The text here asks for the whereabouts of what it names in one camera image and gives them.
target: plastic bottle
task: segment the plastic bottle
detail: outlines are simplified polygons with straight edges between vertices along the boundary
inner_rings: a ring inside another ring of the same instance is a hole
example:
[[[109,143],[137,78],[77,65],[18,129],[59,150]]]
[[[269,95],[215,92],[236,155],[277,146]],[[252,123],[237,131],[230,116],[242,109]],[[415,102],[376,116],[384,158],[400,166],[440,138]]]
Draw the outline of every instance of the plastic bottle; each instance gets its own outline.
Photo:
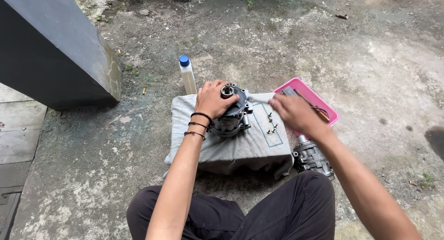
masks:
[[[186,94],[197,94],[196,81],[194,80],[191,61],[188,56],[179,57],[180,71],[182,72],[183,84],[185,85]]]

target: hand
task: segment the hand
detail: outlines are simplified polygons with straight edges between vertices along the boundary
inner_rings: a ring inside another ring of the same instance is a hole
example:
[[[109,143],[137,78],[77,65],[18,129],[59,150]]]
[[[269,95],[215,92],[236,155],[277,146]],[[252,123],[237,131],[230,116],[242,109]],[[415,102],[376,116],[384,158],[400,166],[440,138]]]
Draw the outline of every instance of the hand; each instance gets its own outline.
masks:
[[[205,82],[203,88],[197,91],[195,112],[203,112],[212,119],[222,116],[225,111],[239,100],[239,95],[233,95],[228,99],[222,99],[221,90],[229,81],[214,80]]]
[[[292,130],[315,137],[317,132],[323,132],[328,128],[328,125],[300,97],[276,94],[268,103]]]

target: person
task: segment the person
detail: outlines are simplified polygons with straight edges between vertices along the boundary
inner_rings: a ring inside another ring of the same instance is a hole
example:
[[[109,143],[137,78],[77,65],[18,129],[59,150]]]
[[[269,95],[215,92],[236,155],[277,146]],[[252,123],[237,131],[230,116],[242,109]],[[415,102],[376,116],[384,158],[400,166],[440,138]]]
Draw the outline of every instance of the person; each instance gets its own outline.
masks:
[[[335,197],[330,180],[314,171],[297,174],[244,215],[236,202],[192,196],[197,161],[210,118],[238,100],[220,90],[227,81],[199,88],[191,124],[163,186],[137,192],[126,220],[134,240],[333,240]],[[314,140],[335,170],[359,219],[377,240],[419,240],[415,226],[380,181],[298,97],[275,95],[269,104],[285,125]]]

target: concrete pillar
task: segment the concrete pillar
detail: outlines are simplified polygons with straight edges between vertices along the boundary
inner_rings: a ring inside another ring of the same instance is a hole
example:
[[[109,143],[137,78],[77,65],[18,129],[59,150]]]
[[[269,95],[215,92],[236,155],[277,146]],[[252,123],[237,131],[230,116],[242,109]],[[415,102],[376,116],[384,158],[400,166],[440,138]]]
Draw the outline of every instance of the concrete pillar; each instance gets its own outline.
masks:
[[[0,0],[0,24],[0,83],[52,109],[119,101],[119,59],[74,0]]]

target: left hand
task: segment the left hand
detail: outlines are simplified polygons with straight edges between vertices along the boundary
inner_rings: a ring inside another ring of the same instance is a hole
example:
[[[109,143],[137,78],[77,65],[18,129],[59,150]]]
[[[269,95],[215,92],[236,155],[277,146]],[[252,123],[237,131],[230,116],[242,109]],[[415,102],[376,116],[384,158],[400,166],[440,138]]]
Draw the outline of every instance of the left hand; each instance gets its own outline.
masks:
[[[208,81],[199,88],[196,98],[195,112],[203,112],[212,119],[222,116],[225,111],[239,100],[239,95],[233,95],[228,99],[222,99],[221,90],[230,81],[214,80]]]

